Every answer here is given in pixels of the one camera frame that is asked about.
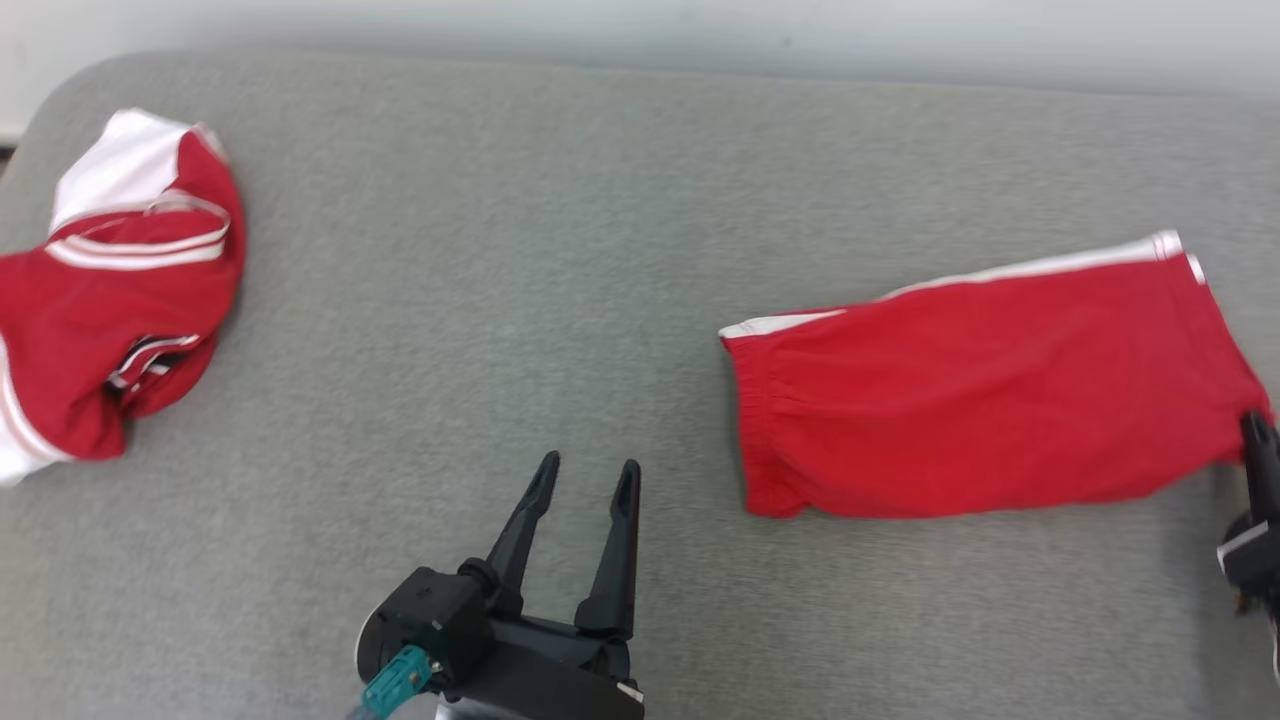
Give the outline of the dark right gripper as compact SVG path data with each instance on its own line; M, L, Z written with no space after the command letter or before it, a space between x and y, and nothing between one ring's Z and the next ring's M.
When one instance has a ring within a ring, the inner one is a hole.
M1248 511L1228 527L1217 547L1219 566L1235 592L1235 612L1262 609L1280 615L1280 432L1261 413L1240 421Z

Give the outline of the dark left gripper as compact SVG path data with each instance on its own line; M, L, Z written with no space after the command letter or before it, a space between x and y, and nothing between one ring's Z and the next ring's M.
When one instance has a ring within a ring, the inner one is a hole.
M548 452L485 559L477 582L488 612L522 612L522 584L538 523L550 507L561 454ZM609 503L611 529L573 625L494 621L484 609L436 612L436 720L645 720L631 675L643 471L630 459Z

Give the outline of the red shorts with white stripes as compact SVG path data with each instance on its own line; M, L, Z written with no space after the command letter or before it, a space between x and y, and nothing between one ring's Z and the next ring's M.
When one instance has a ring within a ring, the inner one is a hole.
M943 518L1140 498L1275 419L1176 232L758 316L719 340L746 506Z

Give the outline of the red basketball jersey white sleeves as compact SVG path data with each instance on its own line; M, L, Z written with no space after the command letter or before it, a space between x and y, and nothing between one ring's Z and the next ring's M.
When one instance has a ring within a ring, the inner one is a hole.
M244 270L244 209L219 137L111 115L61 176L47 238L0 254L0 487L125 451L125 425L207 369Z

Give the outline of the grey fabric sofa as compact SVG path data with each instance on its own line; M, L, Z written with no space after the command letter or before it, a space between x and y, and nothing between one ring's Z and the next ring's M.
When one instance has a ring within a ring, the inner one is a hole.
M344 720L369 612L563 465L570 620L643 465L646 720L1280 720L1215 548L1228 469L1134 503L749 515L717 331L1178 231L1280 396L1280 106L394 56L92 67L0 179L49 223L108 117L209 123L246 199L202 380L115 462L0 489L0 720Z

